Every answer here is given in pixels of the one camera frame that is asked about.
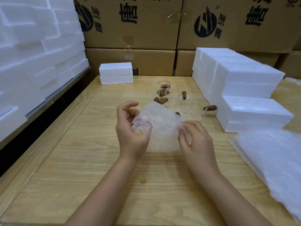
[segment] wooden tabletop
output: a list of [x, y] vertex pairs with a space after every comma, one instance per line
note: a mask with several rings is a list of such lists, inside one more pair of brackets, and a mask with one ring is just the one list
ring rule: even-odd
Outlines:
[[[105, 175], [119, 154], [116, 107], [144, 101], [149, 85], [167, 80], [209, 105], [192, 77], [134, 76], [132, 84], [101, 85], [97, 77], [0, 178], [3, 226], [60, 225]], [[286, 129], [301, 132], [301, 87], [282, 80], [272, 95], [295, 118]], [[221, 172], [274, 225], [297, 225], [228, 142], [212, 112], [203, 125], [213, 137]], [[147, 152], [134, 172], [117, 225], [225, 225], [197, 185], [180, 151]]]

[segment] bubble wrap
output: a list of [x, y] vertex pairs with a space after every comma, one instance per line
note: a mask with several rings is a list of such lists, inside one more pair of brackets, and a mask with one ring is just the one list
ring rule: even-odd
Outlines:
[[271, 196], [301, 223], [301, 134], [286, 130], [246, 130], [232, 146], [268, 186]]
[[[146, 125], [148, 121], [153, 125], [153, 129], [147, 151], [168, 152], [180, 149], [178, 131], [184, 130], [182, 117], [157, 102], [151, 102], [134, 118], [133, 129], [145, 132], [149, 129], [149, 125]], [[186, 137], [187, 140], [190, 139], [189, 134], [186, 134]]]

